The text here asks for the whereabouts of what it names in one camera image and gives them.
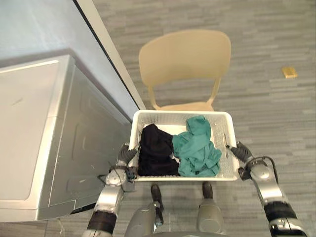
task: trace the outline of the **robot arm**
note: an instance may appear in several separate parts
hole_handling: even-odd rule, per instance
[[[137,149],[128,150],[127,144],[121,148],[118,161],[105,179],[105,186],[82,237],[112,237],[124,192],[133,192],[135,188],[135,171],[127,165],[136,153]]]
[[[250,150],[240,142],[236,148],[227,147],[246,164],[244,168],[239,168],[239,175],[242,180],[252,179],[256,186],[258,197],[269,221],[271,235],[273,237],[308,237],[302,222],[297,219],[287,197],[278,185],[273,160],[269,157],[254,158]],[[270,159],[273,170],[264,162],[265,158]]]

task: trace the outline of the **laundry basket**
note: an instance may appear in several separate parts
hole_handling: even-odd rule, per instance
[[[212,177],[182,177],[182,176],[139,176],[137,181],[232,181],[238,178],[239,162],[226,144],[236,146],[232,117],[226,112],[196,112],[196,111],[150,111],[139,110],[133,118],[129,148],[133,149],[140,144],[140,137],[144,127],[154,123],[159,129],[176,135],[186,131],[187,119],[203,115],[211,125],[211,141],[215,148],[220,149],[220,172]],[[138,155],[131,160],[129,166],[138,167]]]

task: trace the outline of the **green cloth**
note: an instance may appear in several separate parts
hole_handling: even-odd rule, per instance
[[[172,137],[174,156],[180,159],[182,176],[215,176],[220,171],[222,152],[210,141],[211,125],[200,115],[187,120],[187,132]]]

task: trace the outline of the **wooden chair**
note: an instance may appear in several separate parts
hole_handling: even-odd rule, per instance
[[[144,45],[139,52],[139,67],[156,110],[214,111],[212,103],[230,59],[231,42],[225,33],[185,30],[158,37]],[[215,80],[210,98],[206,102],[158,106],[154,86],[183,79]]]

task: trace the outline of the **small yellow block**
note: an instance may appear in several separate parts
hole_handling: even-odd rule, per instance
[[[295,68],[293,67],[283,67],[282,72],[285,78],[296,78],[298,76]]]

